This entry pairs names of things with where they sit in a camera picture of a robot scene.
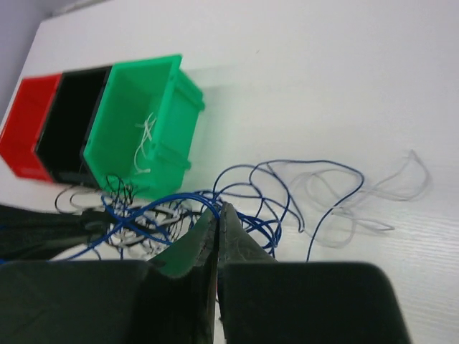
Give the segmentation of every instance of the white table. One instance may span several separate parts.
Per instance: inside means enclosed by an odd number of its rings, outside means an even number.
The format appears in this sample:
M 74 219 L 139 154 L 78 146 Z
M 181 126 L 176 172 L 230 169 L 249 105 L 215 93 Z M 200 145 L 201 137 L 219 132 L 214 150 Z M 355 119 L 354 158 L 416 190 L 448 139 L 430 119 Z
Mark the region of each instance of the white table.
M 316 245 L 312 259 L 375 263 L 414 343 L 456 343 L 458 15 L 446 0 L 114 0 L 43 22 L 22 76 L 182 53 L 207 103 L 188 190 L 271 158 L 328 158 L 375 181 L 414 148 L 434 181 L 426 197 L 365 206 L 397 230 Z M 16 179 L 3 161 L 0 177 L 1 203 L 54 208 L 60 186 Z M 286 228 L 278 256 L 304 260 L 308 239 Z

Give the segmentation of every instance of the bin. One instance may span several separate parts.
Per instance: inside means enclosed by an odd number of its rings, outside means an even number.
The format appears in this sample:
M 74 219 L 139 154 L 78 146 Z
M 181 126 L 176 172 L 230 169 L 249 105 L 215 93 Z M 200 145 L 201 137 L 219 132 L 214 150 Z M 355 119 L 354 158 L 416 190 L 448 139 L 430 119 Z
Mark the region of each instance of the bin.
M 110 67 L 62 74 L 36 152 L 54 181 L 97 187 L 80 157 Z
M 24 78 L 0 136 L 0 155 L 22 178 L 52 181 L 35 153 L 61 74 Z
M 150 199 L 175 192 L 188 154 L 201 90 L 180 70 L 181 56 L 114 64 L 83 157 L 99 185 L 117 175 Z

